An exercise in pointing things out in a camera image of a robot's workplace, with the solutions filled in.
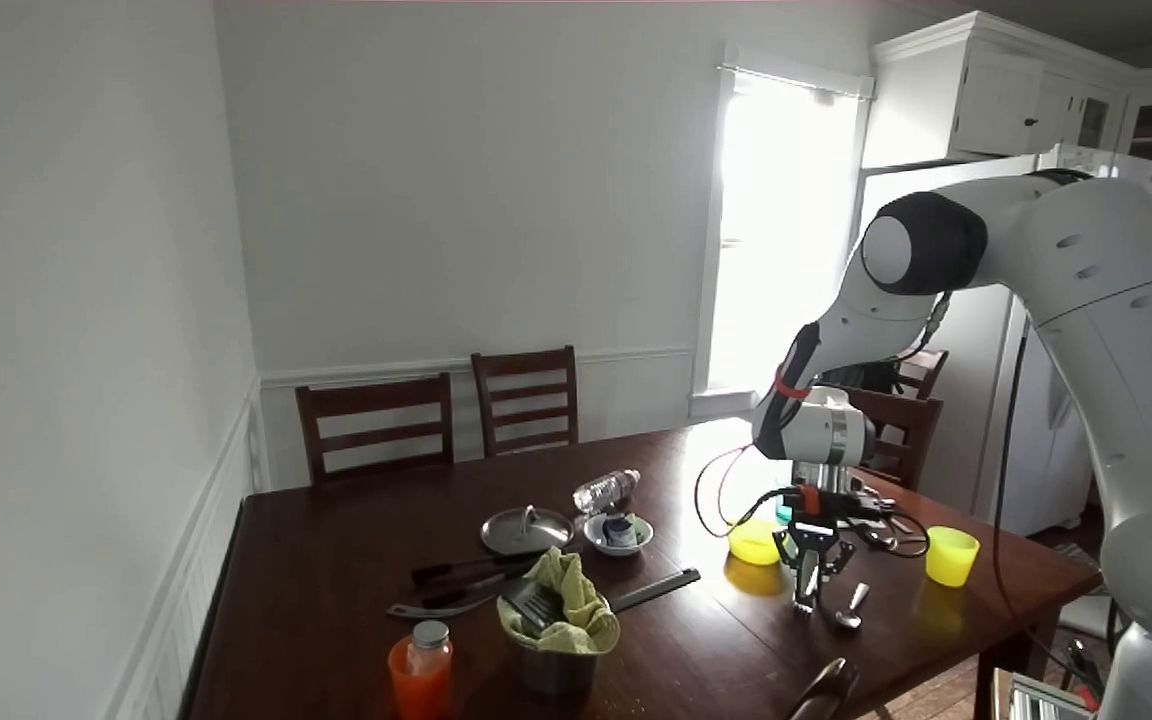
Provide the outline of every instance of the ceiling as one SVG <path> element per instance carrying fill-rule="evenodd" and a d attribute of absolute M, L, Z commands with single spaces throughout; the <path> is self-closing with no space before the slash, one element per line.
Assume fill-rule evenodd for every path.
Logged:
<path fill-rule="evenodd" d="M 1152 0 L 925 0 L 927 7 L 990 12 L 1025 26 L 1095 46 L 1118 60 L 1152 60 Z"/>

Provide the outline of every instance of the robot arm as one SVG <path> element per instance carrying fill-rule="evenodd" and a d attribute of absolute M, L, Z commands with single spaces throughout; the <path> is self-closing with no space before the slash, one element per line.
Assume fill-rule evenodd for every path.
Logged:
<path fill-rule="evenodd" d="M 890 358 L 934 326 L 934 295 L 1010 286 L 1084 406 L 1102 499 L 1098 572 L 1136 626 L 1107 676 L 1107 720 L 1152 716 L 1152 197 L 1116 180 L 971 180 L 888 203 L 837 305 L 807 324 L 754 410 L 772 460 L 854 463 L 825 374 Z"/>

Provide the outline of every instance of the small bowl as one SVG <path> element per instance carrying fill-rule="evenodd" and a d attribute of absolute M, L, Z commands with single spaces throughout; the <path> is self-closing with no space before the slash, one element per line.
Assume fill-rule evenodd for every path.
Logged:
<path fill-rule="evenodd" d="M 636 512 L 597 512 L 585 520 L 585 540 L 602 554 L 636 554 L 652 544 L 654 529 Z"/>

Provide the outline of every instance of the wooden chair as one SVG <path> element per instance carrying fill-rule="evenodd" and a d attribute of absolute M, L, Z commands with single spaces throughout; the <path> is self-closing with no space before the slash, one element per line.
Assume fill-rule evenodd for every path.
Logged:
<path fill-rule="evenodd" d="M 578 438 L 572 344 L 512 356 L 471 353 L 471 380 L 480 387 L 483 455 Z"/>
<path fill-rule="evenodd" d="M 947 348 L 918 348 L 908 358 L 896 363 L 896 397 L 927 401 L 940 366 L 947 358 Z"/>
<path fill-rule="evenodd" d="M 874 451 L 862 460 L 862 466 L 885 473 L 904 489 L 918 489 L 940 401 L 908 401 L 862 387 L 846 387 L 846 401 L 874 425 Z"/>
<path fill-rule="evenodd" d="M 310 485 L 451 463 L 448 372 L 365 387 L 294 387 Z"/>

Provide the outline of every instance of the refrigerator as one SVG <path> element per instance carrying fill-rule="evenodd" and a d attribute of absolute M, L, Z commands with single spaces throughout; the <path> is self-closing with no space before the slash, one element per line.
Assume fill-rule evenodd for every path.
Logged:
<path fill-rule="evenodd" d="M 1051 147 L 1035 154 L 862 172 L 854 226 L 908 192 L 989 174 L 1029 174 L 1041 169 L 1116 174 L 1152 192 L 1152 158 L 1095 147 Z M 918 490 L 990 520 L 1001 499 L 1002 437 L 1010 426 L 1001 523 L 1032 535 L 1081 520 L 1091 490 L 1091 451 L 1081 406 L 1065 392 L 1044 344 L 1025 324 L 1029 311 L 1009 286 L 966 286 L 953 295 L 945 324 L 927 338 L 927 348 L 947 348 L 947 358 L 933 387 L 945 406 Z"/>

